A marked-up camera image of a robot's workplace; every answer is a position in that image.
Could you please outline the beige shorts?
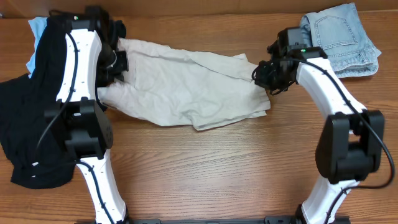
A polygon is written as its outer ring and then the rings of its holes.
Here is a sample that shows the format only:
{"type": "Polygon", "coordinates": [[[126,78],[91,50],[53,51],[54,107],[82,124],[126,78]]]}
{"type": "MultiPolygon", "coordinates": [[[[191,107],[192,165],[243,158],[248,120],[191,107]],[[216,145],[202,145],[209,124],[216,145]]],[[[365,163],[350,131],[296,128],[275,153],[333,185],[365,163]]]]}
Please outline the beige shorts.
{"type": "Polygon", "coordinates": [[[271,103],[251,78],[256,65],[245,54],[172,49],[120,39],[129,70],[98,89],[102,104],[159,126],[191,125],[197,131],[266,115],[271,103]]]}

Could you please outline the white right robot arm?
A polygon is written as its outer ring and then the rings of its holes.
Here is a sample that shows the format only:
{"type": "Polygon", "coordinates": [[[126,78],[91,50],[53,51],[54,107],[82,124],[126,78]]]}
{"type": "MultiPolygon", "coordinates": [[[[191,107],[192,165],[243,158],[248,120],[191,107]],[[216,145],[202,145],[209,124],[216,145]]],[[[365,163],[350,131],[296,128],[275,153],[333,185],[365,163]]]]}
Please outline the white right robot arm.
{"type": "Polygon", "coordinates": [[[271,59],[252,73],[254,83],[270,95],[293,84],[304,87],[325,124],[315,151],[320,174],[308,198],[295,215],[268,216],[265,223],[349,223],[336,212],[353,189],[360,189],[370,173],[379,169],[385,119],[368,110],[335,75],[326,53],[305,44],[300,28],[286,28],[267,48],[271,59]]]}

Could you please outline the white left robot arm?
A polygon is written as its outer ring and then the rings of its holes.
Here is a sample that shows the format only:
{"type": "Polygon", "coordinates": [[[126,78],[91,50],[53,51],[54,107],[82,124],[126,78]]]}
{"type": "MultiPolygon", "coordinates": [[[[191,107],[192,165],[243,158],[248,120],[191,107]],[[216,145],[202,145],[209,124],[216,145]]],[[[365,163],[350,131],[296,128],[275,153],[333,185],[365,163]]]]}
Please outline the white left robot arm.
{"type": "Polygon", "coordinates": [[[95,223],[130,223],[111,166],[113,128],[98,100],[97,89],[122,81],[129,70],[127,53],[118,49],[126,36],[122,21],[114,21],[101,6],[82,14],[50,11],[61,24],[67,44],[62,85],[55,106],[45,110],[50,131],[72,164],[83,174],[95,207],[95,223]]]}

